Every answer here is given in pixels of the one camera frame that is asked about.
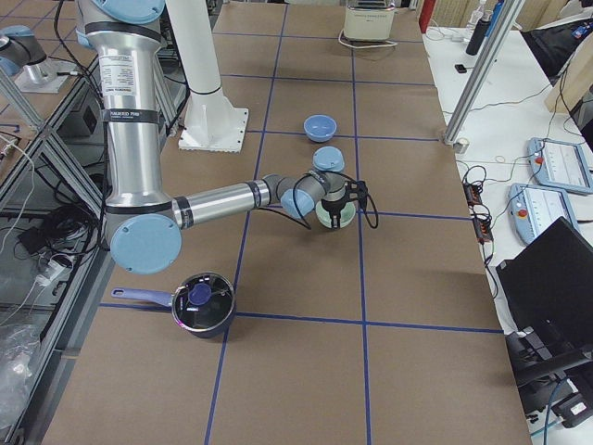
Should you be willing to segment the blue teach pendant near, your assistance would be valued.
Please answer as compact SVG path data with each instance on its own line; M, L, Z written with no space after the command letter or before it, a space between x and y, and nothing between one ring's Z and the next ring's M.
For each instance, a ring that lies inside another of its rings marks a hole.
M512 184L509 204L515 231L525 245L533 242L560 217L579 230L568 194L560 188Z

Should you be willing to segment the blue bowl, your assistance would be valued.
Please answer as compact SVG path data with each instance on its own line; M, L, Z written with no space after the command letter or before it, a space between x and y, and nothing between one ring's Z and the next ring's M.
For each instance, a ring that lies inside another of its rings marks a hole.
M310 141L324 143L334 137L337 131L337 123L328 115L316 114L305 119L303 129Z

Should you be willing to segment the blue teach pendant far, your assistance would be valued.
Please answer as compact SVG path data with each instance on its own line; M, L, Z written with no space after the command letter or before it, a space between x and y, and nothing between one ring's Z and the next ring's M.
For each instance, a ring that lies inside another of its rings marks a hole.
M579 144L534 137L526 150L539 184L578 195L592 194L592 175Z

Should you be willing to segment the green bowl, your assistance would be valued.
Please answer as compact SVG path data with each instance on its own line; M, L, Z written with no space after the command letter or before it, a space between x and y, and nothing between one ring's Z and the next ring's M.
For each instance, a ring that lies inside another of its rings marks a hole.
M356 206L347 202L340 211L329 211L320 201L316 204L315 213L319 222L326 228L337 230L348 226L356 216Z

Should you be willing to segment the black laptop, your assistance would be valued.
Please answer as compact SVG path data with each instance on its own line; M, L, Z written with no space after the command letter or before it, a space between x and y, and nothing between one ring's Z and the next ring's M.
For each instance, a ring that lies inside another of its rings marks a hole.
M592 246L565 218L496 271L517 327L550 322L574 345L592 341Z

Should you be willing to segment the blue saucepan with glass lid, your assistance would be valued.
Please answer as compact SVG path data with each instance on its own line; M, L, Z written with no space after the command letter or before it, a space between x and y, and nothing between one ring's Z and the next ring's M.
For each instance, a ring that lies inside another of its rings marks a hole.
M115 287L116 299L153 302L170 309L175 323L199 338L213 338L228 330L236 314L233 284L224 276L205 272L192 275L173 293Z

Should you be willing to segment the dark water bottle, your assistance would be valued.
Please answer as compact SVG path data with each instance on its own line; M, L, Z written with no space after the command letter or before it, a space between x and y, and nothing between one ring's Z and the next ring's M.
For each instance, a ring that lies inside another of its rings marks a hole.
M476 23L470 41L466 47L466 54L476 56L486 38L486 33L491 23L491 12L486 12Z

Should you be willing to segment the cream toaster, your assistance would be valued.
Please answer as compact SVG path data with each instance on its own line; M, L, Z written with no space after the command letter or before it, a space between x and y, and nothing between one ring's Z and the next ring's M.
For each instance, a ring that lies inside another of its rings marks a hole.
M346 1L343 36L356 42L386 41L390 37L395 14L394 1Z

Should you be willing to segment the orange black usb hub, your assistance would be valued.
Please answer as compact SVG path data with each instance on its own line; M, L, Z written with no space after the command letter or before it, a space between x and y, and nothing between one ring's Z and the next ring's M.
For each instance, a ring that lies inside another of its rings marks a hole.
M482 245L484 243L492 243L494 241L491 229L492 215L482 200L481 186L478 184L463 183L462 187L477 241Z

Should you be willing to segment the brown paper table cover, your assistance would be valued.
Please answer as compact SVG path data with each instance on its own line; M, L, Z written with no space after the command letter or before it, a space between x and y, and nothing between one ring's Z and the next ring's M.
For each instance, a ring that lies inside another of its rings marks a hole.
M397 46L349 53L340 7L231 3L214 30L224 89L251 114L237 154L162 155L171 195L298 176L332 116L380 224L331 232L255 211L183 235L165 272L111 286L172 291L215 271L237 315L202 340L104 296L47 444L526 444L529 433L414 15Z

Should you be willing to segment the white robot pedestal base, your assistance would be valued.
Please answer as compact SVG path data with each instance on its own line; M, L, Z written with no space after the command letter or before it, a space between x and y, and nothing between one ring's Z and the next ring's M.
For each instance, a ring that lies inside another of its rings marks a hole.
M184 150L241 150L249 111L236 108L223 92L207 4L166 2L190 96L179 147Z

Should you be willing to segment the aluminium frame post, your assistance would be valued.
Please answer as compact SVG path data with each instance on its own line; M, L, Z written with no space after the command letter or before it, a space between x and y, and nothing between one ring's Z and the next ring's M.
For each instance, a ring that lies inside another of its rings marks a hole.
M473 65L473 71L465 84L442 137L443 142L448 146L452 146L456 154L463 154L469 146L465 139L459 138L461 127L485 83L486 77L493 67L501 47L504 45L508 33L524 7L524 3L524 0L504 2L497 19L494 20L494 28L486 37L486 42L483 44L478 59Z

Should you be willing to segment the blue teach pendant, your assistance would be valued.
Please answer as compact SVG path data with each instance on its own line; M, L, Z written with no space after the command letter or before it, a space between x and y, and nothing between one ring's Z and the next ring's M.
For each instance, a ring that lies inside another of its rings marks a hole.
M539 184L578 195L592 194L592 175L579 144L534 137L526 150Z
M509 204L515 231L525 245L533 242L560 217L579 230L568 194L560 188L512 184Z

